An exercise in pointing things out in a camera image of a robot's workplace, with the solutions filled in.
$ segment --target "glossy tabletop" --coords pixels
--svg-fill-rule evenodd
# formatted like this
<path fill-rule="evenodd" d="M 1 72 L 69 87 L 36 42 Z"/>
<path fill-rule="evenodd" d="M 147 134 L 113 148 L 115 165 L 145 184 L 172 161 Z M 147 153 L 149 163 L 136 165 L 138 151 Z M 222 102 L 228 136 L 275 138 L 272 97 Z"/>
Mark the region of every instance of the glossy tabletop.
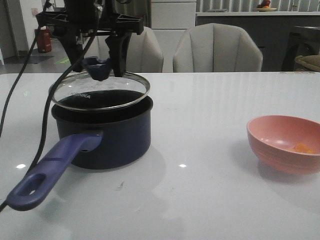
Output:
<path fill-rule="evenodd" d="M 42 204 L 0 213 L 0 240 L 319 240 L 320 175 L 295 176 L 252 153 L 247 122 L 320 122 L 320 73 L 156 73 L 151 146 L 127 166 L 70 165 Z M 0 138 L 0 201 L 22 179 L 59 74 L 24 74 Z M 0 75 L 0 109 L 16 74 Z M 46 153 L 57 141 L 48 120 Z M 24 164 L 27 167 L 17 168 Z"/>

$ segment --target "orange food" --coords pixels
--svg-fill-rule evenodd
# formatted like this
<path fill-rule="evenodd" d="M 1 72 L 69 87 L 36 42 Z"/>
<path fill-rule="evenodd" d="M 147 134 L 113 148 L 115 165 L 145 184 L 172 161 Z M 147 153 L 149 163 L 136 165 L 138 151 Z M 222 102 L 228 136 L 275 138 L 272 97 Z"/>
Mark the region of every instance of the orange food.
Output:
<path fill-rule="evenodd" d="M 303 153 L 303 154 L 315 154 L 315 151 L 313 151 L 310 147 L 308 147 L 302 142 L 297 143 L 293 149 L 289 149 L 289 150 L 297 153 Z"/>

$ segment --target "pink bowl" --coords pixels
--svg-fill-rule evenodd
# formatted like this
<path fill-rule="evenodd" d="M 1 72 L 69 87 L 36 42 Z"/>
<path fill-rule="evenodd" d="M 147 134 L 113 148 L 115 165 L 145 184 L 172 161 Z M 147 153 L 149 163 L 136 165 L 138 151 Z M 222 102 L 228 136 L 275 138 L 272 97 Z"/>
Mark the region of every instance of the pink bowl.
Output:
<path fill-rule="evenodd" d="M 294 116 L 268 115 L 250 120 L 246 126 L 254 154 L 279 171 L 296 175 L 320 171 L 320 124 Z M 315 154 L 294 152 L 303 143 Z"/>

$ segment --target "chair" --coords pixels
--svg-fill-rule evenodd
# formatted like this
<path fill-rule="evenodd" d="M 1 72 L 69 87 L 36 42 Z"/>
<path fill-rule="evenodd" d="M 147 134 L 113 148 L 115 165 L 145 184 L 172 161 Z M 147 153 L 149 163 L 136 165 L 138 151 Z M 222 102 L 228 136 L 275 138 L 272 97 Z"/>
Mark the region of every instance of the chair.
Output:
<path fill-rule="evenodd" d="M 173 72 L 260 72 L 263 55 L 238 26 L 209 23 L 187 29 L 173 56 Z"/>
<path fill-rule="evenodd" d="M 109 48 L 106 38 L 97 36 L 85 56 L 107 59 Z M 163 65 L 164 56 L 153 30 L 145 26 L 140 35 L 132 33 L 126 56 L 126 70 L 132 73 L 161 73 Z"/>

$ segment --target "pot handle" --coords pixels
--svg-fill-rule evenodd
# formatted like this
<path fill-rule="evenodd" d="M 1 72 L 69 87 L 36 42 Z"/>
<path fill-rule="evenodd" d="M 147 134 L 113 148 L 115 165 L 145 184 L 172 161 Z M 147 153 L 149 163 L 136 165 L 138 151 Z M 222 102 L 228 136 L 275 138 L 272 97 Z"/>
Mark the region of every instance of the pot handle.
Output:
<path fill-rule="evenodd" d="M 38 206 L 78 152 L 94 150 L 101 140 L 101 132 L 73 134 L 62 138 L 8 194 L 5 200 L 7 205 L 18 211 Z"/>

